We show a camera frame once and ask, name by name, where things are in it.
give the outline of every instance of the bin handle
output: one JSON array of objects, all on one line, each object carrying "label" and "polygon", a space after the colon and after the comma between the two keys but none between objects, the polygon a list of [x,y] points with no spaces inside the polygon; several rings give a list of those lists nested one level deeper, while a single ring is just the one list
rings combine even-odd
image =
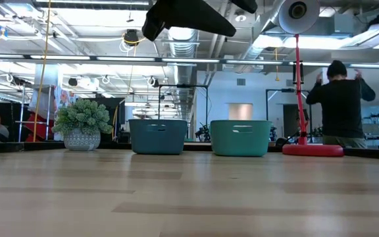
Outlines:
[{"label": "bin handle", "polygon": [[253,133],[253,127],[251,125],[233,125],[232,131],[240,134]]},{"label": "bin handle", "polygon": [[147,131],[149,132],[165,132],[166,125],[165,124],[148,124]]}]

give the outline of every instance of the hand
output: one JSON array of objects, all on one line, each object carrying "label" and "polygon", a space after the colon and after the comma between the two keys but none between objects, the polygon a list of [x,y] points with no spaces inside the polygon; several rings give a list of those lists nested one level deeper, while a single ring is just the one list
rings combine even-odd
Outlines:
[{"label": "hand", "polygon": [[355,80],[359,80],[362,78],[362,72],[359,69],[355,69],[356,75]]},{"label": "hand", "polygon": [[322,84],[322,72],[316,76],[316,84]]}]

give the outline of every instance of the wooden floor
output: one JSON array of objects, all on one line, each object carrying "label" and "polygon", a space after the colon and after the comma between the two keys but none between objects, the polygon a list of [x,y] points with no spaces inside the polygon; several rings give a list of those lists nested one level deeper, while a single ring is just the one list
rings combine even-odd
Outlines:
[{"label": "wooden floor", "polygon": [[379,237],[379,160],[0,154],[0,237]]}]

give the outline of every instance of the black beanie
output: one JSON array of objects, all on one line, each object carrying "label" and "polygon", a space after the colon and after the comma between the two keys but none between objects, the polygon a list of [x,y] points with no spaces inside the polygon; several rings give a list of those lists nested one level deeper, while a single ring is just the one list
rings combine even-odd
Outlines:
[{"label": "black beanie", "polygon": [[347,69],[341,61],[334,60],[333,63],[328,67],[327,76],[329,78],[332,78],[337,75],[347,76]]}]

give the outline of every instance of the white wall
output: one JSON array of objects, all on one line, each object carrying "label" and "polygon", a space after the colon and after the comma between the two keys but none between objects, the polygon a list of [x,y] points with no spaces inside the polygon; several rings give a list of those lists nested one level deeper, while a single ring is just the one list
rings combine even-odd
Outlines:
[{"label": "white wall", "polygon": [[[205,72],[199,71],[199,84],[205,79]],[[245,78],[245,86],[237,86],[236,79]],[[236,74],[234,72],[217,72],[209,87],[209,97],[211,100],[211,111],[208,122],[212,120],[227,120],[229,116],[229,103],[252,103],[253,120],[266,120],[266,89],[286,88],[286,80],[292,79],[292,73],[280,73],[280,81],[276,81],[276,74],[269,75],[259,73]],[[205,98],[200,94],[205,94],[203,89],[197,92],[196,118],[197,129],[205,124]],[[277,93],[269,101],[269,121],[278,129],[278,136],[283,135],[283,104],[296,104],[294,93]]]},{"label": "white wall", "polygon": [[[311,90],[315,84],[316,76],[320,71],[324,71],[324,77],[326,77],[326,68],[318,68],[312,73],[305,75],[305,84],[303,90]],[[379,105],[379,70],[378,69],[363,69],[363,78],[368,85],[376,92],[376,100],[373,102],[363,102],[363,107],[377,106]],[[354,78],[355,71],[348,69],[348,77]],[[245,78],[245,86],[237,86],[236,79]],[[286,80],[292,79],[292,73],[279,73],[280,81],[276,81],[276,74],[270,73],[269,75],[259,73],[247,73],[236,74],[234,72],[217,72],[211,85],[209,87],[209,97],[211,99],[212,107],[209,113],[208,123],[212,120],[227,120],[229,111],[228,103],[252,103],[253,104],[253,120],[265,120],[266,119],[266,103],[265,103],[265,90],[266,89],[282,89],[287,88]],[[197,72],[198,83],[202,84],[205,79],[205,72]],[[205,94],[204,89],[200,89],[197,92],[196,100],[196,130],[201,126],[200,122],[205,124],[205,98],[200,94]],[[277,93],[269,101],[269,121],[273,122],[273,125],[277,127],[277,135],[283,136],[283,105],[284,104],[296,104],[297,99],[294,93]],[[313,105],[312,108],[313,127],[319,127],[322,125],[321,105]]]}]

